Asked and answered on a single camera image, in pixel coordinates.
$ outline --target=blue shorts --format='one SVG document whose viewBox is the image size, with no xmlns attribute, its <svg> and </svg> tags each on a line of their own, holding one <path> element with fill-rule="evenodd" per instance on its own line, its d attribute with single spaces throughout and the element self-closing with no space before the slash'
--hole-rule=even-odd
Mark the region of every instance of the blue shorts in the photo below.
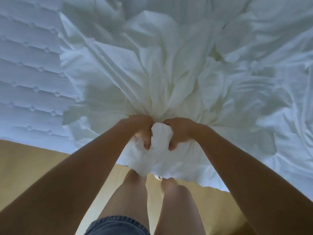
<svg viewBox="0 0 313 235">
<path fill-rule="evenodd" d="M 93 221 L 85 235 L 150 235 L 148 229 L 135 219 L 116 215 Z"/>
</svg>

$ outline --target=quilted surface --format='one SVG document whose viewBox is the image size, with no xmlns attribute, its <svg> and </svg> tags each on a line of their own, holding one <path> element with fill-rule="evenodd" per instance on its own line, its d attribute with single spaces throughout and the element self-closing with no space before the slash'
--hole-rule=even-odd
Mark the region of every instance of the quilted surface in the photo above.
<svg viewBox="0 0 313 235">
<path fill-rule="evenodd" d="M 62 114 L 79 102 L 60 69 L 62 0 L 0 0 L 0 139 L 76 150 Z"/>
</svg>

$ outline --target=wrinkled sheet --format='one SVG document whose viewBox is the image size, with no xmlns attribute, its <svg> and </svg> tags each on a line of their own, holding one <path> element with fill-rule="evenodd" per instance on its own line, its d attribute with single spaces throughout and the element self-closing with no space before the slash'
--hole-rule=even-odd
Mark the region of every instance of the wrinkled sheet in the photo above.
<svg viewBox="0 0 313 235">
<path fill-rule="evenodd" d="M 60 18 L 77 145 L 150 114 L 151 149 L 134 138 L 118 163 L 227 191 L 196 142 L 167 150 L 161 122 L 186 117 L 313 199 L 313 0 L 65 0 Z"/>
</svg>

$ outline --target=leg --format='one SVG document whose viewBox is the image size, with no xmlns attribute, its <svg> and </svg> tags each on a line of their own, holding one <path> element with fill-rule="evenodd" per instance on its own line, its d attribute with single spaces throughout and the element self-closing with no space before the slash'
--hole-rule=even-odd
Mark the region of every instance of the leg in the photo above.
<svg viewBox="0 0 313 235">
<path fill-rule="evenodd" d="M 174 178 L 163 179 L 164 193 L 159 222 L 154 235 L 205 235 L 201 217 L 190 191 Z"/>
<path fill-rule="evenodd" d="M 149 230 L 146 180 L 130 169 L 98 218 L 123 215 L 137 220 Z"/>
</svg>

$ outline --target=floor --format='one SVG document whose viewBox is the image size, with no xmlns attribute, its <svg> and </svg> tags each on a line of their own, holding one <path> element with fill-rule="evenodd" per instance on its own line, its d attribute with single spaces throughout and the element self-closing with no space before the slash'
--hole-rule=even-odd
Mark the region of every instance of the floor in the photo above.
<svg viewBox="0 0 313 235">
<path fill-rule="evenodd" d="M 43 174 L 68 155 L 0 140 L 0 210 L 11 203 Z M 76 235 L 83 235 L 95 220 L 129 168 L 115 165 L 110 176 L 82 220 Z M 211 187 L 179 181 L 187 186 L 198 206 L 207 235 L 254 234 L 230 193 Z M 161 210 L 160 181 L 147 178 L 148 214 L 153 234 Z"/>
</svg>

